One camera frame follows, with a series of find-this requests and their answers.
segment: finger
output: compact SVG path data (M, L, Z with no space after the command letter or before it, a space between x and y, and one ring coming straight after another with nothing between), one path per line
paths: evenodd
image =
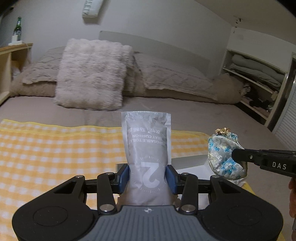
M292 189L290 192L290 203L296 204L296 189Z
M294 189L294 188L296 188L295 178L291 178L289 182L289 189Z
M296 214L296 204L289 203L289 214L292 218L295 217Z

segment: wall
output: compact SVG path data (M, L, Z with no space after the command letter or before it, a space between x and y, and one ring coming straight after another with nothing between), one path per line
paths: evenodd
M296 52L296 45L270 36L243 28L232 28L228 49L239 51L270 64L284 71L288 71L292 52Z
M209 60L209 75L219 72L231 26L194 0L105 0L100 18L81 17L85 0L20 0L3 18L0 44L8 43L17 17L22 39L34 43L33 61L69 38L98 39L99 31L151 38Z

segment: ceiling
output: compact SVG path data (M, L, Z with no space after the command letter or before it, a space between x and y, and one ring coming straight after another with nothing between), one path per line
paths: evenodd
M276 0L195 0L232 26L269 34L296 45L296 17Z

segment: beer bottle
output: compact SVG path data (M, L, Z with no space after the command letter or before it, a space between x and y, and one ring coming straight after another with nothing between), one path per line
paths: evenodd
M18 17L17 19L17 25L13 31L13 35L17 35L17 40L19 41L20 40L20 36L22 34L22 27L21 27L21 21L22 21L22 18L21 17Z

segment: ribbed gray surface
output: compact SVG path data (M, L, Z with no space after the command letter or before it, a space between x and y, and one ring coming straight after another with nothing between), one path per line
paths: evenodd
M290 102L287 101L282 113L282 120L276 126L275 136L288 150L296 150L296 92L291 92Z
M181 215L173 206L123 206L110 216L99 218L95 227L80 241L217 241L196 217Z

